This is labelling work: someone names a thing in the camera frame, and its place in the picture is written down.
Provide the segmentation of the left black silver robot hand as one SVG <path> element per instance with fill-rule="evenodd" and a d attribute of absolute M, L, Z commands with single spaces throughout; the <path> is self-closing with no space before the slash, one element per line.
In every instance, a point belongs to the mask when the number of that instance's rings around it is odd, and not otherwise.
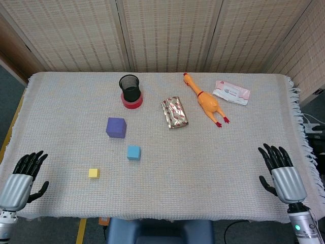
<path fill-rule="evenodd" d="M 24 155 L 17 162 L 1 191 L 1 209 L 18 212 L 45 194 L 49 186 L 48 181 L 45 181 L 41 189 L 34 194 L 31 193 L 31 189 L 47 157 L 48 155 L 41 150 L 38 153 Z"/>

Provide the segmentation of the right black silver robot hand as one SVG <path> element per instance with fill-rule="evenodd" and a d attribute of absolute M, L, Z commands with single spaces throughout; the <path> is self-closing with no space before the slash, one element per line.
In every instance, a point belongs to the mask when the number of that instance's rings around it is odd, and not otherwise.
<path fill-rule="evenodd" d="M 285 204 L 303 202 L 307 198 L 307 192 L 287 151 L 281 146 L 276 148 L 266 143 L 263 146 L 263 148 L 259 147 L 258 151 L 262 155 L 273 181 L 273 186 L 271 186 L 260 175 L 259 180 L 264 189 Z"/>

